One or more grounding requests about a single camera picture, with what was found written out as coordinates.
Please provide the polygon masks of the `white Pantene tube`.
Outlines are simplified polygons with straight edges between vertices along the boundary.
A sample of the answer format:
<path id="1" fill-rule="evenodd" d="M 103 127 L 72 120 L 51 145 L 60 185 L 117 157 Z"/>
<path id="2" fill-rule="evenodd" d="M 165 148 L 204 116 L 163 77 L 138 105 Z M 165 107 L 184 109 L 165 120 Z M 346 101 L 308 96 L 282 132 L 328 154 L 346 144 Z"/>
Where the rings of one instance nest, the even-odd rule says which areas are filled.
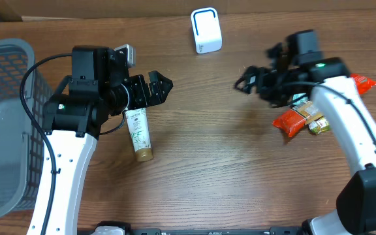
<path id="1" fill-rule="evenodd" d="M 138 162 L 146 162 L 153 159 L 151 147 L 148 117 L 145 108 L 128 110 L 125 113 L 127 126 Z"/>

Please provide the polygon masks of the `spaghetti pack orange ends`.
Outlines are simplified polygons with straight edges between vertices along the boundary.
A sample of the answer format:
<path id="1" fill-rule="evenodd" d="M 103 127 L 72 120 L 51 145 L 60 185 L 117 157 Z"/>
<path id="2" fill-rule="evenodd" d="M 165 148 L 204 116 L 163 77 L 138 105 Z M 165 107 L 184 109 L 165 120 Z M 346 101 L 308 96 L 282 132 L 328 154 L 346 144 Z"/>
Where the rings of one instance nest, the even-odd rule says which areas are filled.
<path id="1" fill-rule="evenodd" d="M 323 114 L 308 99 L 306 102 L 294 105 L 290 110 L 277 117 L 272 122 L 272 125 L 284 130 L 288 137 L 292 138 L 312 121 L 316 121 L 321 117 L 323 117 Z"/>

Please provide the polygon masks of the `green yellow snack pouch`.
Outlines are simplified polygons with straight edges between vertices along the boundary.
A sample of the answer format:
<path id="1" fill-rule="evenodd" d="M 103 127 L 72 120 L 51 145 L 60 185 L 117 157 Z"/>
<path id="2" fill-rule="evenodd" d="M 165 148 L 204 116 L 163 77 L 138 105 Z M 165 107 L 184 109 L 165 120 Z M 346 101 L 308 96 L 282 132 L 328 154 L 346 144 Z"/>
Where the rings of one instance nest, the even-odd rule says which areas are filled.
<path id="1" fill-rule="evenodd" d="M 309 130 L 315 135 L 318 135 L 318 134 L 321 134 L 323 132 L 330 130 L 330 124 L 325 117 L 321 117 L 316 121 L 312 121 L 308 125 L 308 127 L 309 127 Z"/>

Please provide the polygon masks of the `teal snack packet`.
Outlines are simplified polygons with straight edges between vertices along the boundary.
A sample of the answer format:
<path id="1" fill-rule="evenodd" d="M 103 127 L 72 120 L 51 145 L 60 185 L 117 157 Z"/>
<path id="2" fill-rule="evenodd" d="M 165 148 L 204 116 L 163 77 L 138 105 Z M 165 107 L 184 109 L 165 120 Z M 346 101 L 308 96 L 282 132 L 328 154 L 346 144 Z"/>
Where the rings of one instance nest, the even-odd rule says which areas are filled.
<path id="1" fill-rule="evenodd" d="M 292 101 L 293 101 L 292 103 L 293 105 L 299 105 L 301 102 L 308 101 L 308 96 L 306 93 L 295 94 L 293 95 Z"/>

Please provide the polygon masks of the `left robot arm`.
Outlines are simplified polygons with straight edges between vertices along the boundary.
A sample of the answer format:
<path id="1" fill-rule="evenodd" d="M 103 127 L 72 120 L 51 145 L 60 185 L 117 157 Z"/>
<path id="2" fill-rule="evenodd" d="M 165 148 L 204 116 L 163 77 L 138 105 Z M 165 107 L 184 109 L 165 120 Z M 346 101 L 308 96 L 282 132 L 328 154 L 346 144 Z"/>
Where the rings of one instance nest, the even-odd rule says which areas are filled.
<path id="1" fill-rule="evenodd" d="M 23 108 L 44 141 L 44 161 L 28 234 L 77 234 L 87 168 L 111 116 L 160 105 L 173 88 L 156 70 L 130 76 L 132 46 L 75 46 L 72 73 L 44 103 L 42 122 Z"/>

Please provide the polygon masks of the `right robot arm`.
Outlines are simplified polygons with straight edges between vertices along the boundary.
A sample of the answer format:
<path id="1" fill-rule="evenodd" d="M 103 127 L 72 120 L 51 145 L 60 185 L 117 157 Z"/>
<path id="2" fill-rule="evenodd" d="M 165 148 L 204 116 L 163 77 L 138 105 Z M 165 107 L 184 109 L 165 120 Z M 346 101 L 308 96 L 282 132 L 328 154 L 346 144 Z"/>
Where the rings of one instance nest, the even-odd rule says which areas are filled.
<path id="1" fill-rule="evenodd" d="M 314 30 L 289 35 L 268 50 L 272 66 L 248 67 L 234 88 L 279 108 L 304 93 L 330 123 L 347 157 L 351 179 L 334 211 L 308 219 L 299 234 L 371 234 L 376 231 L 376 122 L 339 57 L 325 58 Z"/>

